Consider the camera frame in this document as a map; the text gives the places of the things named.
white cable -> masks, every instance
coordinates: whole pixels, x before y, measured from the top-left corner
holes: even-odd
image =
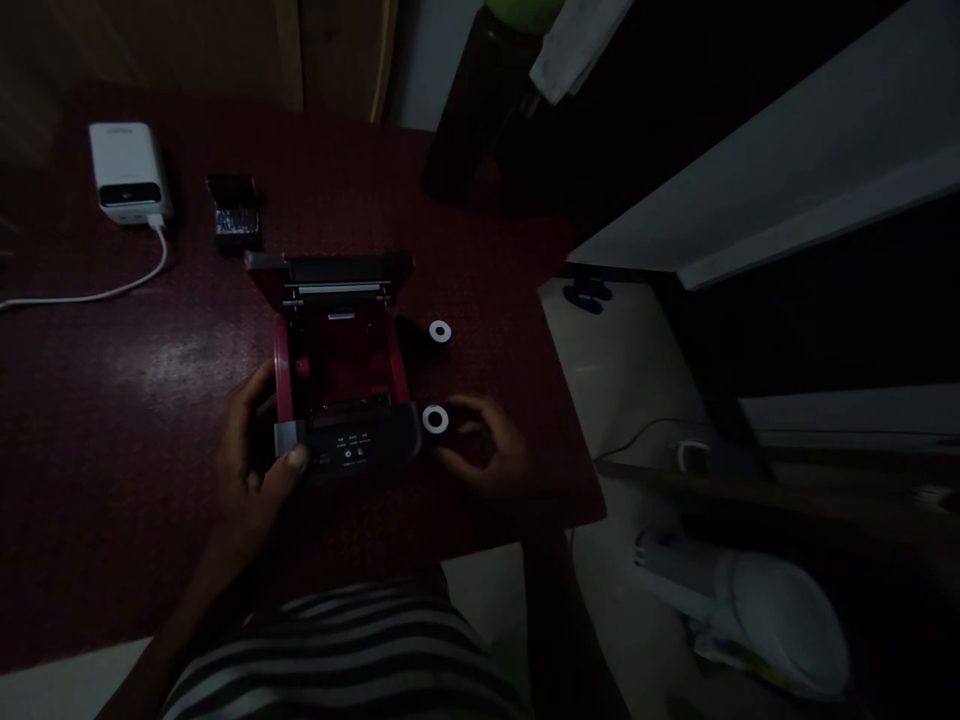
[[[164,223],[162,215],[159,213],[154,213],[147,218],[147,222],[157,233],[157,237],[160,238],[160,247],[162,248],[162,252],[160,254],[160,262],[157,263],[157,266],[139,280],[134,280],[132,283],[128,283],[123,287],[118,287],[114,290],[107,290],[106,292],[97,293],[96,295],[82,295],[80,297],[73,298],[16,298],[14,300],[5,300],[4,302],[0,302],[0,311],[11,307],[16,307],[18,305],[54,305],[68,302],[95,302],[97,300],[109,300],[110,298],[117,297],[117,295],[123,295],[123,293],[129,290],[133,290],[135,287],[139,287],[145,282],[149,282],[160,274],[160,272],[163,270],[163,266],[167,263],[167,238],[163,234]]]

tiled floor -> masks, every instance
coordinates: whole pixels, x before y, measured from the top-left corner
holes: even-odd
[[[565,283],[541,290],[580,423],[593,455],[624,444],[648,421],[703,421],[703,408],[652,291],[613,285],[603,314],[568,304]],[[621,462],[669,466],[668,443],[708,440],[695,425],[660,423]],[[631,573],[633,540],[651,520],[675,522],[669,503],[624,481],[600,479],[607,519],[579,528],[574,559],[604,653],[634,717],[667,718],[667,697],[679,697],[706,717],[760,718],[790,713],[784,703],[729,672],[704,680],[684,641],[678,617],[644,592]],[[454,603],[489,641],[525,635],[522,557],[517,546],[444,564]],[[17,718],[92,717],[123,678],[146,641],[108,648],[0,678],[0,707]]]

red table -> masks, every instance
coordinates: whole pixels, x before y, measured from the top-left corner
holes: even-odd
[[[86,125],[142,120],[167,153],[173,264],[109,302],[0,313],[0,670],[152,632],[215,517],[227,390],[272,352],[273,312],[214,248],[210,172],[252,175],[265,248],[414,252],[399,311],[446,319],[446,361],[411,369],[419,404],[489,393],[527,434],[566,525],[602,495],[536,288],[567,239],[419,192],[430,134],[239,102],[91,86],[67,108],[46,192],[4,274],[10,296],[87,294],[156,263],[146,229],[96,204]],[[429,457],[389,481],[298,498],[271,557],[273,596],[415,572],[514,538]]]

dark bottle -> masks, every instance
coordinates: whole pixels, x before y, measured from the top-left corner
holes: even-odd
[[[524,91],[541,36],[514,30],[480,8],[460,57],[420,185],[456,204],[491,150]]]

white paper roll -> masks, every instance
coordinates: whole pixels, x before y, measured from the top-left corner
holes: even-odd
[[[430,337],[434,342],[450,342],[453,330],[443,320],[434,320],[430,323]]]
[[[427,405],[420,416],[423,421],[423,428],[431,435],[439,435],[450,427],[450,416],[440,405]]]

